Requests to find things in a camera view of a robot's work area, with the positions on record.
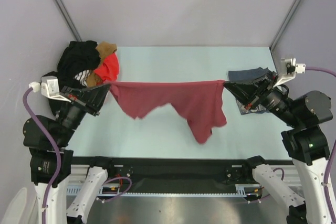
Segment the pink tank top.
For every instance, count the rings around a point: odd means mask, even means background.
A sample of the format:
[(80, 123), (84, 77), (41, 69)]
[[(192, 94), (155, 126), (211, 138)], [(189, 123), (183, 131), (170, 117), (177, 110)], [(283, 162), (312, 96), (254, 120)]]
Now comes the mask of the pink tank top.
[(224, 80), (149, 83), (111, 82), (110, 92), (122, 111), (142, 119), (151, 111), (171, 105), (187, 124), (199, 144), (207, 142), (212, 129), (227, 124), (222, 110)]

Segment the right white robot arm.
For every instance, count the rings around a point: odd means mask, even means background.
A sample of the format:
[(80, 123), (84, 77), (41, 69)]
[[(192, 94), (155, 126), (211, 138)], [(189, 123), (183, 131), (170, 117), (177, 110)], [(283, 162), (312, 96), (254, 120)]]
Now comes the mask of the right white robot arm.
[(330, 179), (335, 149), (329, 148), (320, 125), (333, 118), (330, 98), (310, 91), (296, 99), (289, 97), (286, 82), (299, 70), (276, 74), (269, 69), (230, 71), (224, 87), (247, 110), (261, 105), (289, 126), (281, 133), (284, 147), (298, 172), (303, 197), (295, 197), (260, 156), (247, 160), (243, 179), (261, 183), (287, 211), (287, 223), (335, 223), (335, 195)]

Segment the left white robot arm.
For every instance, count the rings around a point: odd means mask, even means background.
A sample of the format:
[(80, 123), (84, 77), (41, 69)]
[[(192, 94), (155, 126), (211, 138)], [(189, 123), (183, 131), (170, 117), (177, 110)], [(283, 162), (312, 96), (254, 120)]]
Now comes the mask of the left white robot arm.
[(24, 146), (32, 156), (30, 172), (38, 199), (38, 222), (87, 223), (100, 187), (115, 178), (116, 169), (110, 158), (94, 157), (82, 188), (72, 205), (67, 206), (74, 153), (65, 147), (86, 114), (99, 115), (110, 85), (84, 89), (64, 87), (60, 96), (66, 102), (56, 120), (36, 115), (28, 105), (28, 95), (40, 88), (40, 83), (32, 82), (23, 95), (24, 107), (30, 115), (23, 126)]

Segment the blue graphic tank top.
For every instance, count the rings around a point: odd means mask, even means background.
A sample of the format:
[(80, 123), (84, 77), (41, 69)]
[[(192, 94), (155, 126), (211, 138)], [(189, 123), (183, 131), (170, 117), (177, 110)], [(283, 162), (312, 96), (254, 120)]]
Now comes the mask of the blue graphic tank top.
[[(235, 82), (235, 81), (247, 81), (251, 79), (257, 79), (264, 75), (267, 72), (268, 68), (255, 68), (255, 69), (249, 69), (249, 70), (236, 70), (236, 71), (229, 71), (227, 76), (228, 80)], [(236, 104), (238, 106), (239, 112), (241, 115), (247, 115), (251, 113), (256, 114), (263, 114), (267, 113), (267, 109), (263, 107), (261, 104), (258, 105), (254, 109), (246, 109), (242, 103), (240, 103), (238, 100), (236, 100)]]

